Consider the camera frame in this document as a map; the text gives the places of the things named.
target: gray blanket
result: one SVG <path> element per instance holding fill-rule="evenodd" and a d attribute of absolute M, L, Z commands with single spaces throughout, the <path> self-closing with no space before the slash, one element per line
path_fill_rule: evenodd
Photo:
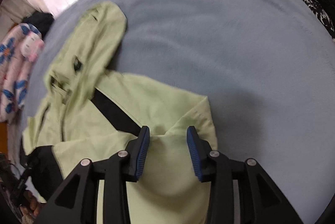
<path fill-rule="evenodd" d="M 80 15 L 56 19 L 29 85 L 26 117 L 46 94 L 42 77 Z M 219 150 L 257 159 L 304 223 L 335 192 L 335 45 L 302 0 L 110 0 L 128 19 L 111 68 L 208 95 Z"/>

